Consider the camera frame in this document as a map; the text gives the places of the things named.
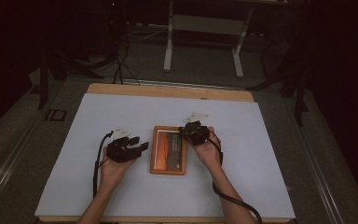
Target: person's right hand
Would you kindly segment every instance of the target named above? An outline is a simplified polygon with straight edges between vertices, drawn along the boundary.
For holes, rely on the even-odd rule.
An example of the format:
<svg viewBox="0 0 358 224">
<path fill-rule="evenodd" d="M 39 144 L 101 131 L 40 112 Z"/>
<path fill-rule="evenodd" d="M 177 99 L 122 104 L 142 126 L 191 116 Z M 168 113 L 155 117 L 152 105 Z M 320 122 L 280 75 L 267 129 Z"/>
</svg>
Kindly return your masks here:
<svg viewBox="0 0 358 224">
<path fill-rule="evenodd" d="M 220 141 L 214 135 L 214 128 L 208 127 L 208 130 L 212 132 L 210 134 L 210 139 L 214 141 L 220 147 Z M 211 172 L 215 168 L 220 168 L 220 153 L 216 146 L 207 140 L 204 144 L 198 146 L 192 146 L 197 153 L 200 161 L 206 166 L 206 168 Z"/>
</svg>

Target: background table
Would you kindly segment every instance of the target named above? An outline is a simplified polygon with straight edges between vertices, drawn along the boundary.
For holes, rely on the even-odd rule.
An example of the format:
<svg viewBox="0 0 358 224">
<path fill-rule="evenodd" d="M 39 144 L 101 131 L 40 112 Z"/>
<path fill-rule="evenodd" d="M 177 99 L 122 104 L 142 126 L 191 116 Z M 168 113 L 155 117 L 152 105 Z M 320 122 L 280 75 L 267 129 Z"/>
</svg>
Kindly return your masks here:
<svg viewBox="0 0 358 224">
<path fill-rule="evenodd" d="M 92 84 L 85 94 L 35 215 L 44 221 L 81 216 L 92 200 L 93 163 L 106 133 L 121 126 L 131 136 L 140 136 L 141 143 L 151 143 L 155 125 L 184 126 L 182 119 L 192 112 L 211 115 L 202 124 L 213 125 L 222 140 L 223 167 L 264 221 L 295 217 L 260 110 L 249 92 L 107 84 Z M 151 175 L 149 146 L 115 191 L 103 220 L 224 221 L 212 179 L 194 151 L 187 151 L 185 175 Z"/>
</svg>

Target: table leg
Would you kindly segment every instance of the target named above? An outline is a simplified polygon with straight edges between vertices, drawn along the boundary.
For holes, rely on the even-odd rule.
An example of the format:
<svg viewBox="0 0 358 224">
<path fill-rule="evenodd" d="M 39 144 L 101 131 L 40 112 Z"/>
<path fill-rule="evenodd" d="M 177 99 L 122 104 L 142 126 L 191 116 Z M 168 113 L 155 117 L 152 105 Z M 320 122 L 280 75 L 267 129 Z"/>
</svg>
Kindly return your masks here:
<svg viewBox="0 0 358 224">
<path fill-rule="evenodd" d="M 243 40 L 246 37 L 246 32 L 248 30 L 249 22 L 250 22 L 250 20 L 252 18 L 254 10 L 255 9 L 253 7 L 249 8 L 248 16 L 246 18 L 246 21 L 243 23 L 243 26 L 242 26 L 242 29 L 241 29 L 240 41 L 239 41 L 237 47 L 232 50 L 232 58 L 234 60 L 235 73 L 237 74 L 237 77 L 239 77 L 239 78 L 243 77 L 241 59 L 240 59 L 240 52 L 241 52 L 242 43 L 243 43 Z"/>
<path fill-rule="evenodd" d="M 173 0 L 170 1 L 170 17 L 168 18 L 168 43 L 167 49 L 165 50 L 165 59 L 164 59 L 164 72 L 171 71 L 171 61 L 172 61 L 172 9 L 173 9 Z"/>
</svg>

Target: framed picture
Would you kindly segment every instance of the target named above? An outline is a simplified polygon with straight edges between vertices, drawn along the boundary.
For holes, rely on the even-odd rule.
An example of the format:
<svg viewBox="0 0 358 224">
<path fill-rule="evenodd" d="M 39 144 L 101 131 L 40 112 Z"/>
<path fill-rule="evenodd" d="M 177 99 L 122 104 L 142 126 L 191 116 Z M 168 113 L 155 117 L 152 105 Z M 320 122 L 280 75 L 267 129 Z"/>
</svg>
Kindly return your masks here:
<svg viewBox="0 0 358 224">
<path fill-rule="evenodd" d="M 156 175 L 186 173 L 186 142 L 177 127 L 154 128 L 150 173 Z"/>
</svg>

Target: gray floor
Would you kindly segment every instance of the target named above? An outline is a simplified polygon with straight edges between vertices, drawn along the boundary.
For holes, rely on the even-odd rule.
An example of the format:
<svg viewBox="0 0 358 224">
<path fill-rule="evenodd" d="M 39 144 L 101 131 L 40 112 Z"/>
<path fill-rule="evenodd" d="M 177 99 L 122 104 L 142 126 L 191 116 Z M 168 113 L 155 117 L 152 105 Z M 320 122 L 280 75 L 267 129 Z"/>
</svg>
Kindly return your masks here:
<svg viewBox="0 0 358 224">
<path fill-rule="evenodd" d="M 131 40 L 137 41 L 131 41 L 126 65 L 133 73 L 132 69 L 139 72 L 137 78 L 142 85 L 244 90 L 266 80 L 261 52 L 268 41 L 262 37 L 251 36 L 245 41 L 241 61 L 247 75 L 243 79 L 235 77 L 230 41 L 216 46 L 179 38 L 173 47 L 172 71 L 164 73 L 164 37 L 131 35 Z M 0 119 L 0 174 L 5 174 L 0 178 L 6 181 L 0 185 L 5 186 L 0 188 L 0 223 L 35 223 L 34 210 L 82 95 L 92 82 L 111 82 L 116 68 L 114 64 L 98 71 L 106 76 L 104 80 L 82 77 L 76 71 L 66 81 L 50 79 L 50 96 L 43 110 L 37 110 L 38 95 L 27 93 Z M 124 77 L 131 77 L 127 69 L 123 72 Z M 133 78 L 124 82 L 137 84 Z M 306 92 L 309 112 L 303 113 L 304 127 L 299 127 L 293 117 L 294 99 L 280 96 L 281 85 L 254 91 L 253 95 L 260 105 L 298 223 L 358 223 L 358 188 L 311 92 Z M 49 109 L 66 110 L 66 119 L 44 120 Z M 10 157 L 8 161 L 10 153 L 15 152 L 15 160 Z"/>
</svg>

